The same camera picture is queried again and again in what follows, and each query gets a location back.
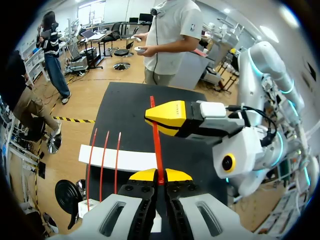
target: hand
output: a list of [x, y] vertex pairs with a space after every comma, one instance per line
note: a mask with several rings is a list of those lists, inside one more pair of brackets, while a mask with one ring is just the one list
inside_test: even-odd
[[140, 56], [145, 56], [145, 57], [152, 57], [155, 55], [157, 51], [157, 46], [141, 46], [141, 49], [145, 49], [144, 52], [138, 52], [137, 54]]
[[136, 35], [133, 35], [134, 37], [136, 38], [140, 38], [142, 41], [146, 41], [147, 40], [147, 36], [148, 36], [148, 33], [139, 33], [139, 34], [136, 34]]
[[28, 74], [27, 74], [27, 73], [25, 73], [25, 74], [24, 74], [24, 79], [25, 79], [25, 81], [26, 81], [26, 82], [28, 82], [28, 80], [29, 80], [29, 76], [28, 76]]

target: controller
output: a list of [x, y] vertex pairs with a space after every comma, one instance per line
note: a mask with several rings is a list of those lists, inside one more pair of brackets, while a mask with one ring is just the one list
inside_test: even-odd
[[138, 43], [141, 43], [141, 42], [142, 42], [141, 38], [136, 37], [136, 36], [132, 36], [131, 39], [136, 40]]
[[143, 52], [145, 51], [145, 49], [142, 49], [142, 48], [140, 48], [139, 46], [136, 46], [136, 47], [134, 48], [134, 50], [135, 50], [137, 53], [139, 53], [139, 54], [141, 54], [141, 53], [143, 53]]

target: window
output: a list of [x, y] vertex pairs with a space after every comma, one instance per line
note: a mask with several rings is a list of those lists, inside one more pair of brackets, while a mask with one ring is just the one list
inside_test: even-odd
[[104, 20], [105, 0], [96, 0], [78, 7], [78, 19], [82, 25], [99, 24]]

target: striped shirt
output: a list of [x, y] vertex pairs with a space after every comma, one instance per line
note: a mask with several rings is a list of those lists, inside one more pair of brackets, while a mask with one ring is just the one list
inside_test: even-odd
[[53, 23], [50, 29], [43, 29], [43, 32], [46, 32], [46, 34], [43, 34], [44, 36], [47, 36], [44, 38], [42, 43], [39, 43], [39, 37], [37, 38], [38, 46], [43, 48], [44, 54], [52, 54], [55, 57], [59, 57], [59, 38], [58, 38], [58, 23]]

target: khaki pants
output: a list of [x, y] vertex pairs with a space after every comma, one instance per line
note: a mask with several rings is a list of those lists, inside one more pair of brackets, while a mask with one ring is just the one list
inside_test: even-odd
[[175, 75], [156, 74], [153, 71], [147, 69], [146, 67], [144, 68], [144, 79], [146, 84], [169, 86], [169, 83], [171, 79], [174, 78], [174, 76]]
[[29, 129], [33, 129], [35, 124], [31, 114], [43, 117], [45, 123], [53, 130], [58, 130], [59, 128], [58, 123], [50, 116], [42, 100], [34, 95], [28, 87], [25, 88], [19, 98], [19, 101], [13, 110], [13, 114], [20, 120], [22, 125]]

